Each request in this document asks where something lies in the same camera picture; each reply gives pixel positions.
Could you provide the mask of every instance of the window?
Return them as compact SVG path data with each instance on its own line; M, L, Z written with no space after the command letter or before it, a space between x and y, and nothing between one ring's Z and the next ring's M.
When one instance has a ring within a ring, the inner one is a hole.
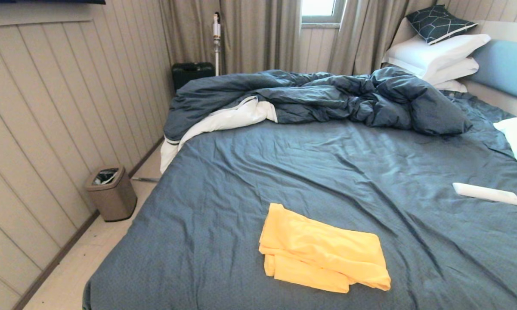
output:
M340 23L343 9L344 0L302 0L302 23Z

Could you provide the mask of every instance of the brown trash bin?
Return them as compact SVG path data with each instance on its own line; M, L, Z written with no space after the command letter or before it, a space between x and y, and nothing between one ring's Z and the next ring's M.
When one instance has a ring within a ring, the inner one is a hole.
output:
M118 169L117 175L107 184L94 184L99 173L107 169ZM124 167L100 167L87 179L85 188L105 222L126 220L134 213L138 198Z

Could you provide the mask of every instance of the geometric pattern pillow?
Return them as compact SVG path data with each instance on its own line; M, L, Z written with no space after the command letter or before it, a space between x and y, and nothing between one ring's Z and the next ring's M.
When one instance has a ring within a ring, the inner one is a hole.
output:
M429 45L463 34L477 25L451 15L443 4L412 12L406 18Z

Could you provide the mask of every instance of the baseboard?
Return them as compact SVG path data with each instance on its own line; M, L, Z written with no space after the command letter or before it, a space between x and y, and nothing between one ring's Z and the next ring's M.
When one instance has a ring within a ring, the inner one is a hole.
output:
M142 165L148 160L148 158L153 154L153 152L159 147L164 140L164 136L161 137L154 145L153 147L146 153L146 155L140 160L129 172L128 172L128 178L132 178L134 174L136 174L136 171L142 167Z
M36 294L36 291L40 288L40 286L46 281L46 279L50 276L52 271L59 265L63 257L69 253L69 250L79 241L85 231L91 226L91 224L97 219L99 216L99 211L95 211L84 224L77 230L77 232L69 239L66 245L56 254L56 257L44 268L40 276L36 278L36 280L32 283L32 285L28 288L28 290L23 294L22 298L17 302L14 306L14 310L22 310L28 302L31 300L32 296Z

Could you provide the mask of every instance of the folded yellow cloth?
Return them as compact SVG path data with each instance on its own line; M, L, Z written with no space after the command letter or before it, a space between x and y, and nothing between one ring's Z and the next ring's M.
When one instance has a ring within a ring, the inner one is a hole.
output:
M260 235L264 271L276 280L347 293L361 283L390 290L376 234L333 227L270 204Z

